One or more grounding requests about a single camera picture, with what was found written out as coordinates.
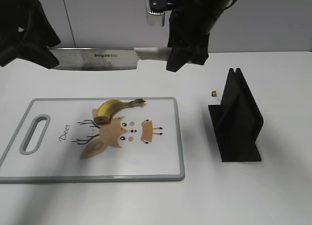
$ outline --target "deer illustration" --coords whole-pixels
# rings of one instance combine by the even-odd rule
[[[93,120],[84,120],[83,122],[78,122],[80,125],[87,125],[89,124],[90,128],[98,128],[99,132],[98,134],[94,136],[87,136],[89,139],[87,140],[81,140],[81,139],[76,139],[75,141],[78,145],[85,145],[88,144],[87,147],[84,149],[82,152],[80,159],[87,159],[94,157],[96,155],[101,154],[104,152],[109,146],[115,147],[115,148],[122,148],[118,140],[125,141],[126,138],[124,134],[131,132],[131,133],[136,133],[137,130],[128,130],[125,127],[127,127],[127,123],[121,123],[122,117],[117,117],[112,119],[110,123],[107,124],[96,124]],[[129,123],[130,126],[133,126],[135,123],[134,121],[131,121]],[[153,134],[156,135],[162,135],[163,133],[154,133],[154,130],[157,129],[162,129],[162,128],[153,128],[153,124],[151,120],[145,120],[142,123],[142,136],[141,136],[141,141],[148,144],[152,142]],[[130,136],[128,138],[128,141],[133,141],[133,137]]]

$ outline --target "deer ear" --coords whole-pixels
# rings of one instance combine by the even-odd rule
[[[98,109],[92,109],[93,119],[97,116]]]
[[[96,139],[87,145],[87,147],[82,152],[80,159],[87,159],[97,156],[100,153],[104,152],[107,147],[108,145],[106,145],[103,141],[101,141],[100,139]]]

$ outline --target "gray wall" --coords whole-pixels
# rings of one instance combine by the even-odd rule
[[[62,35],[62,46],[74,47],[69,25],[54,16],[63,11],[64,19],[66,12],[52,2],[43,3],[48,18]],[[77,47],[129,49],[167,44],[168,23],[163,28],[150,27],[145,0],[65,0],[65,4]],[[238,0],[212,30],[209,51],[311,51],[311,15],[311,0]]]

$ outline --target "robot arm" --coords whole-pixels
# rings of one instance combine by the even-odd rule
[[[146,0],[147,21],[163,26],[169,19],[168,47],[172,48],[167,70],[176,72],[185,63],[203,65],[208,58],[212,27],[230,0]],[[0,66],[22,58],[46,68],[59,62],[47,47],[60,39],[49,24],[38,0],[0,0]]]
[[[167,70],[176,72],[185,63],[204,65],[208,58],[210,31],[222,12],[237,0],[148,0],[147,10],[161,15],[172,10],[168,47],[172,48]]]

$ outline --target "banana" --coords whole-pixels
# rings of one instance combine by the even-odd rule
[[[130,108],[130,107],[137,107],[137,106],[143,106],[145,104],[145,100],[142,98],[133,100],[131,102],[122,102],[120,100],[114,99],[109,100],[105,103],[103,103],[99,109],[97,110],[97,114],[94,117],[94,122],[97,124],[104,124],[111,121],[113,115],[124,109],[124,108]]]

